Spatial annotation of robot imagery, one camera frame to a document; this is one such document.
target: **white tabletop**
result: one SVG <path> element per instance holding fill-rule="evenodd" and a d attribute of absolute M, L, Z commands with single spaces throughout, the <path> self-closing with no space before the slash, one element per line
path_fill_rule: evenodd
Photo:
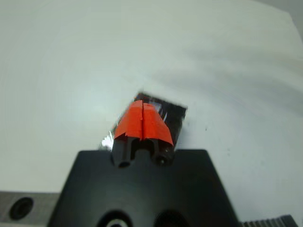
<path fill-rule="evenodd" d="M 3 0 L 0 190 L 59 192 L 139 90 L 188 106 L 240 220 L 303 226 L 303 45 L 246 0 Z"/>

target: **plastic wrapper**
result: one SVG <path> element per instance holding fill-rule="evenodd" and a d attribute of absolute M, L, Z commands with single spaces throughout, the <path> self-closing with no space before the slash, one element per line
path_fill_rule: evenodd
<path fill-rule="evenodd" d="M 155 107 L 155 109 L 158 111 L 159 115 L 161 116 L 161 118 L 169 128 L 171 138 L 175 146 L 178 141 L 180 130 L 182 128 L 182 122 L 185 118 L 187 108 L 164 101 L 163 99 L 156 98 L 142 92 L 140 92 L 134 98 L 134 100 L 132 100 L 132 102 L 137 100 L 143 100 L 144 103 L 152 104 Z M 120 116 L 118 121 L 115 123 L 113 129 L 109 131 L 108 135 L 102 140 L 100 149 L 108 149 L 108 150 L 112 149 L 114 144 L 115 130 L 123 115 L 124 113 Z"/>

